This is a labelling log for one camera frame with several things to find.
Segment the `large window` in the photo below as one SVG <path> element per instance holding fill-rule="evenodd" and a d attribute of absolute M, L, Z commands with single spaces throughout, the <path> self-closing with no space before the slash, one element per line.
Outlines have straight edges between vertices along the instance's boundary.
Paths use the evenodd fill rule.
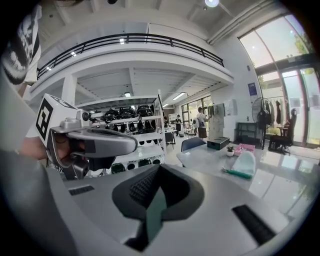
<path fill-rule="evenodd" d="M 184 124 L 191 124 L 191 120 L 193 120 L 198 114 L 198 108 L 203 108 L 203 113 L 208 115 L 208 107 L 212 106 L 213 102 L 211 101 L 211 96 L 201 98 L 199 100 L 193 101 L 189 104 L 182 106 L 182 119 Z M 206 132 L 209 132 L 209 123 L 205 122 Z"/>
<path fill-rule="evenodd" d="M 318 66 L 312 60 L 315 51 L 311 41 L 297 19 L 293 15 L 279 17 L 239 40 L 255 68 L 262 97 L 274 109 L 274 122 L 267 134 L 279 135 L 279 127 L 291 118 L 294 109 L 294 143 L 320 145 L 320 136 L 316 134 L 320 124 Z"/>

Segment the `standing fan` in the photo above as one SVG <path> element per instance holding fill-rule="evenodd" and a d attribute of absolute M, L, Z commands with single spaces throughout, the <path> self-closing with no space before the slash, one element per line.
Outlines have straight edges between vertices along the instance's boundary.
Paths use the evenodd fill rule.
<path fill-rule="evenodd" d="M 266 131 L 275 121 L 275 110 L 268 99 L 257 98 L 252 104 L 252 119 L 262 130 L 262 150 L 265 147 Z"/>

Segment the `small black device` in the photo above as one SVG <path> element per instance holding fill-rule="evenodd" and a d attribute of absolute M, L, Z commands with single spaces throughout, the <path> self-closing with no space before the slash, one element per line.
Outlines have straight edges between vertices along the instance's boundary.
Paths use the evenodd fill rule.
<path fill-rule="evenodd" d="M 207 145 L 209 148 L 214 149 L 214 150 L 221 150 L 223 149 L 226 145 L 230 143 L 230 139 L 227 137 L 218 137 L 214 139 L 213 141 L 207 142 Z"/>

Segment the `black metal railing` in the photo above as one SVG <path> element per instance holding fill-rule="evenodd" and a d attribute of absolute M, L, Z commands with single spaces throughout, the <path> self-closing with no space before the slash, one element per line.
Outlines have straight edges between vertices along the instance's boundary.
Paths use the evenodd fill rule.
<path fill-rule="evenodd" d="M 55 66 L 59 65 L 60 63 L 70 58 L 76 57 L 77 55 L 82 54 L 83 52 L 86 52 L 98 47 L 117 45 L 117 44 L 124 45 L 124 44 L 130 44 L 130 43 L 160 44 L 160 45 L 166 45 L 170 47 L 182 48 L 187 51 L 202 55 L 204 58 L 208 58 L 224 67 L 222 58 L 192 43 L 182 41 L 176 38 L 164 36 L 164 35 L 146 34 L 146 33 L 127 33 L 127 34 L 114 34 L 109 36 L 102 36 L 102 37 L 98 37 L 98 38 L 77 44 L 76 46 L 54 57 L 43 67 L 38 68 L 37 77 L 40 78 L 46 72 L 52 70 Z"/>

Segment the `desk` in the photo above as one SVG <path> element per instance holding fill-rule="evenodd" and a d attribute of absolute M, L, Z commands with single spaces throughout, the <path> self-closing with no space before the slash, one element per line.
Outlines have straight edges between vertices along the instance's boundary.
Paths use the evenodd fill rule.
<path fill-rule="evenodd" d="M 221 171 L 230 169 L 237 156 L 228 157 L 227 147 L 218 151 L 207 144 L 178 153 L 188 169 L 228 179 L 271 204 L 293 220 L 304 213 L 317 198 L 320 188 L 320 166 L 294 156 L 256 149 L 255 174 L 246 180 Z"/>

